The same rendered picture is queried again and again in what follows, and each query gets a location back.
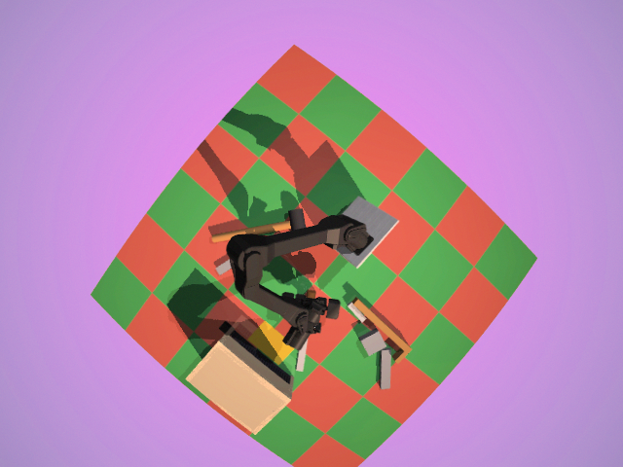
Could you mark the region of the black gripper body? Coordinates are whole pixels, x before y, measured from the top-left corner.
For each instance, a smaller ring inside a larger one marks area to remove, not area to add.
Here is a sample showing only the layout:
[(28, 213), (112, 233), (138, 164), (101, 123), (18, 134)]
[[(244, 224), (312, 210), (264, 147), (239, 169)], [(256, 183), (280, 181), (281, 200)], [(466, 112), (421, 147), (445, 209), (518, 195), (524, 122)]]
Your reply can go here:
[[(282, 297), (287, 296), (287, 297), (294, 298), (294, 294), (293, 293), (288, 293), (288, 292), (283, 292), (281, 294), (281, 296)], [(313, 298), (306, 298), (306, 297), (304, 297), (304, 299), (295, 299), (295, 300), (297, 302), (299, 302), (302, 306), (304, 306), (306, 304), (311, 304), (312, 301), (315, 301), (316, 303), (324, 306), (322, 311), (327, 310), (326, 318), (336, 320), (339, 317), (339, 310), (340, 310), (340, 302), (339, 302), (339, 300), (329, 299), (328, 306), (327, 306), (327, 301), (322, 301), (322, 300), (319, 300), (319, 299), (313, 299)]]

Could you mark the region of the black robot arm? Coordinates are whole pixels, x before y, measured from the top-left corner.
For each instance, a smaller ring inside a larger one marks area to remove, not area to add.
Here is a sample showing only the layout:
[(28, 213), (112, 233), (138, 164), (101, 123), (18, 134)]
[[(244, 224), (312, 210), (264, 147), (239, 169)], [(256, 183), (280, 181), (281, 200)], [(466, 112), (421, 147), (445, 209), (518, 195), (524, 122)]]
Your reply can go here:
[[(312, 301), (302, 306), (294, 298), (280, 296), (259, 284), (263, 268), (281, 255), (325, 244), (331, 249), (347, 247), (358, 256), (374, 240), (365, 224), (344, 214), (330, 215), (311, 227), (285, 233), (234, 235), (226, 246), (235, 287), (249, 301), (278, 313), (292, 326), (285, 345), (301, 350), (310, 334), (321, 333), (320, 312), (323, 305)], [(359, 254), (358, 254), (359, 253)]]

